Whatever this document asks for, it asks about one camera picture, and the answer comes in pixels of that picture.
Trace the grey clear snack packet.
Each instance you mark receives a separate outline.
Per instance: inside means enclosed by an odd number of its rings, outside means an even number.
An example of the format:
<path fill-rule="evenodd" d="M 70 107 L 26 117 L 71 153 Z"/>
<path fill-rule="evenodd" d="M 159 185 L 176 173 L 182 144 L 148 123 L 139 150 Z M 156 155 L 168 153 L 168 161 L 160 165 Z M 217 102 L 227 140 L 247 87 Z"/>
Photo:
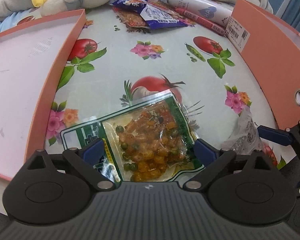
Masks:
<path fill-rule="evenodd" d="M 254 150 L 263 150 L 263 143 L 253 122 L 249 107 L 244 107 L 230 137 L 221 144 L 241 155 L 251 155 Z"/>

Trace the green pea snack packet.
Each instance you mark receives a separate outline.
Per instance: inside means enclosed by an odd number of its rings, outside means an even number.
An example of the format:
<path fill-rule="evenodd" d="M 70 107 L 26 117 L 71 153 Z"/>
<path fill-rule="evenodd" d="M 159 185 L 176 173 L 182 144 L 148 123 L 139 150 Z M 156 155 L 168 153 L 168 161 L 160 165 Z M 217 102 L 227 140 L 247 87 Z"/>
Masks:
<path fill-rule="evenodd" d="M 169 90 L 137 100 L 130 107 L 90 118 L 61 131 L 65 149 L 104 141 L 104 155 L 93 166 L 116 184 L 123 181 L 177 181 L 204 165 L 194 155 L 196 133 L 186 108 Z"/>

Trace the pink storage box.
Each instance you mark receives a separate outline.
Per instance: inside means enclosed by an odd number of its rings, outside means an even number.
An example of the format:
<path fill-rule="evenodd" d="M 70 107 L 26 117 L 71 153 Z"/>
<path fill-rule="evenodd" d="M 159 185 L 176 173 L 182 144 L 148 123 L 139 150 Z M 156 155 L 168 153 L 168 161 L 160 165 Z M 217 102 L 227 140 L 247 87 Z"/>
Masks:
<path fill-rule="evenodd" d="M 300 33 L 246 0 L 237 0 L 226 35 L 248 65 L 280 129 L 300 120 Z"/>

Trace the floral tomato bed sheet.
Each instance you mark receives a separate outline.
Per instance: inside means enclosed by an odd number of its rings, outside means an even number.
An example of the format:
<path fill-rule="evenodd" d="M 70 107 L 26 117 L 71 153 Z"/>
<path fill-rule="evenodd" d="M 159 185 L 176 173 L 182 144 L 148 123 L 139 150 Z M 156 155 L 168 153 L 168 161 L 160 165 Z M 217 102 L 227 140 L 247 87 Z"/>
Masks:
<path fill-rule="evenodd" d="M 114 8 L 85 14 L 85 24 L 63 68 L 50 109 L 44 146 L 64 150 L 62 130 L 130 107 L 137 100 L 169 90 L 186 108 L 197 139 L 221 148 L 249 107 L 256 128 L 276 127 L 258 82 L 231 41 L 198 24 L 128 31 Z M 276 166 L 291 150 L 261 139 Z M 0 178 L 2 195 L 11 180 Z"/>

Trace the pink box lid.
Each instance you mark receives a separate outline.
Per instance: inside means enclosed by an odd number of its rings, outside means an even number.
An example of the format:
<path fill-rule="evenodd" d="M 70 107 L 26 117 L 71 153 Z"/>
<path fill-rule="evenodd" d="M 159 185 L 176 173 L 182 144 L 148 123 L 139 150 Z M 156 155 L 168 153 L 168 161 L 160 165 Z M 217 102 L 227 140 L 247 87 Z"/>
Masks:
<path fill-rule="evenodd" d="M 44 146 L 55 92 L 85 11 L 45 16 L 0 33 L 0 178 Z"/>

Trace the red sausage stick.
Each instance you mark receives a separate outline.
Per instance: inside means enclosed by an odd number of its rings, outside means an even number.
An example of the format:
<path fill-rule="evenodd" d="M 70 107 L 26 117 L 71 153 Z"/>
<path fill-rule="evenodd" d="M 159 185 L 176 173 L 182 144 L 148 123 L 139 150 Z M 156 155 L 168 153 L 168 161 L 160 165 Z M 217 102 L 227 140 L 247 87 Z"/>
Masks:
<path fill-rule="evenodd" d="M 189 18 L 189 19 L 193 20 L 194 22 L 204 26 L 205 28 L 210 29 L 211 31 L 214 31 L 218 35 L 221 35 L 221 36 L 225 35 L 225 29 L 223 27 L 221 27 L 220 25 L 218 25 L 206 18 L 198 16 L 198 15 L 196 15 L 192 12 L 189 12 L 183 8 L 175 8 L 175 11 L 177 13 L 185 16 L 186 18 Z"/>

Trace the white spray bottle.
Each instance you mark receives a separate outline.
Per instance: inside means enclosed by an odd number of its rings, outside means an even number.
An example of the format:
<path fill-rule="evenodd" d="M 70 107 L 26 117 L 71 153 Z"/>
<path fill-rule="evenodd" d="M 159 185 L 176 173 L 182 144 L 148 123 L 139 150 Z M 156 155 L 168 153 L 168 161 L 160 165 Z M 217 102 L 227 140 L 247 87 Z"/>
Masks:
<path fill-rule="evenodd" d="M 213 0 L 164 0 L 170 6 L 185 9 L 225 27 L 234 7 L 224 2 Z"/>

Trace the blue orange snack packet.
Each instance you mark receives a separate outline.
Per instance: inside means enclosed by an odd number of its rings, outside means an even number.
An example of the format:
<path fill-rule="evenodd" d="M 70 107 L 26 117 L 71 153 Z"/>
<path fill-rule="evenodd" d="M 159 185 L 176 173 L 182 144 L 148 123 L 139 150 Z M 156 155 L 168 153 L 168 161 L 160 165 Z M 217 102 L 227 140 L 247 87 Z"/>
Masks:
<path fill-rule="evenodd" d="M 151 5 L 148 0 L 116 0 L 112 3 L 116 8 L 136 12 L 151 29 L 179 28 L 187 26 L 179 18 Z"/>

